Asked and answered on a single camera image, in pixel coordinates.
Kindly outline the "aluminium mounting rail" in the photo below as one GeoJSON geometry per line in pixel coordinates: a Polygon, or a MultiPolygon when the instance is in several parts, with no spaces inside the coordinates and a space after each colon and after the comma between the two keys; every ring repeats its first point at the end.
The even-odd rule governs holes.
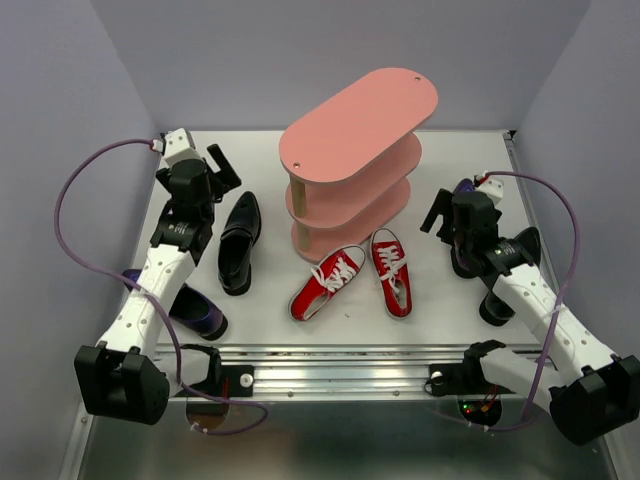
{"type": "Polygon", "coordinates": [[[464,345],[220,346],[229,365],[254,367],[258,402],[418,401],[433,364],[462,360],[464,345]]]}

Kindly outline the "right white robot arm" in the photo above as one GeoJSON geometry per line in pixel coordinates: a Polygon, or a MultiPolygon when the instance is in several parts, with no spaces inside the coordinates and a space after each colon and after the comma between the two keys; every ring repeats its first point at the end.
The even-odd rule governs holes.
{"type": "Polygon", "coordinates": [[[540,233],[528,227],[513,238],[498,231],[494,200],[479,189],[440,190],[423,221],[449,245],[455,273],[487,288],[479,312],[493,326],[519,319],[541,343],[538,360],[498,340],[471,344],[459,363],[435,364],[427,393],[480,394],[491,386],[529,398],[548,412],[560,433],[584,445],[639,417],[639,361],[620,357],[590,334],[557,297],[540,271],[540,233]]]}

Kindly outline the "black loafer left side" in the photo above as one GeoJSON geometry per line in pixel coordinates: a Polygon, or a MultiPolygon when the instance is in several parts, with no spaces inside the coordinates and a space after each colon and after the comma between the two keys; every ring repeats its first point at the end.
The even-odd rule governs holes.
{"type": "Polygon", "coordinates": [[[251,191],[244,192],[232,208],[220,236],[218,278],[231,296],[251,286],[251,254],[262,228],[259,203],[251,191]]]}

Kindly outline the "red sneaker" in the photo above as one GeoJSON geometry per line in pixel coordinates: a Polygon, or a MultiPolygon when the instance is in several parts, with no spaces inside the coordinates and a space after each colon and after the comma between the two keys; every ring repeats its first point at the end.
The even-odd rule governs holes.
{"type": "Polygon", "coordinates": [[[387,312],[396,319],[409,316],[412,295],[408,259],[399,238],[390,229],[379,228],[371,236],[369,250],[387,312]]]}
{"type": "Polygon", "coordinates": [[[291,318],[298,322],[311,319],[360,273],[365,260],[364,249],[352,244],[312,265],[309,278],[289,303],[291,318]]]}

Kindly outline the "pink three-tier shoe shelf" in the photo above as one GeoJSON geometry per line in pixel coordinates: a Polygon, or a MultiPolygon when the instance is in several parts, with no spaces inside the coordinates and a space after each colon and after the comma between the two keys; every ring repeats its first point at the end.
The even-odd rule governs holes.
{"type": "Polygon", "coordinates": [[[309,262],[361,244],[407,205],[419,165],[416,129],[436,111],[438,92],[405,68],[374,70],[292,123],[279,141],[289,175],[291,239],[309,262]]]}

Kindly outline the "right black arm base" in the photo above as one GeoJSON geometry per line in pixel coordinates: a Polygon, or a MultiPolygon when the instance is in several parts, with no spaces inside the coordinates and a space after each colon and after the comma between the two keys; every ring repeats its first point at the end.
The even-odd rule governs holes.
{"type": "Polygon", "coordinates": [[[483,391],[461,363],[431,365],[423,390],[434,397],[475,395],[483,391]]]}

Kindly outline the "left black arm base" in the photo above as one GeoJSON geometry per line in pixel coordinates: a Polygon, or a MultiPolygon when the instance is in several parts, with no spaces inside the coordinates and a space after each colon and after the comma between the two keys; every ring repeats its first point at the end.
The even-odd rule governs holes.
{"type": "Polygon", "coordinates": [[[183,379],[189,386],[216,397],[248,398],[253,395],[254,367],[232,365],[222,360],[218,349],[197,344],[181,346],[183,379]]]}

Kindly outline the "purple loafer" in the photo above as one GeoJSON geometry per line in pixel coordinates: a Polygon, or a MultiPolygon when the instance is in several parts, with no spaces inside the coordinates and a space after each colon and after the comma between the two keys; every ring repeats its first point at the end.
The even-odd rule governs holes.
{"type": "Polygon", "coordinates": [[[187,284],[178,292],[169,317],[209,341],[221,338],[228,328],[223,312],[204,294],[187,284]]]}
{"type": "Polygon", "coordinates": [[[476,191],[475,183],[470,178],[463,178],[453,190],[454,196],[466,195],[476,191]]]}

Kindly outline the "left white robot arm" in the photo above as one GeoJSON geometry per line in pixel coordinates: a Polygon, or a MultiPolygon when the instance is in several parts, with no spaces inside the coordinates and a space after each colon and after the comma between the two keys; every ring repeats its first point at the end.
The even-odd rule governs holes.
{"type": "Polygon", "coordinates": [[[171,329],[170,309],[198,266],[213,234],[215,206],[241,180],[221,148],[209,160],[187,148],[166,154],[156,174],[169,199],[151,237],[137,280],[118,275],[129,288],[124,305],[94,346],[83,346],[74,368],[86,410],[95,416],[153,425],[168,401],[194,387],[223,389],[221,358],[213,347],[176,348],[176,366],[154,360],[161,329],[171,329]]]}

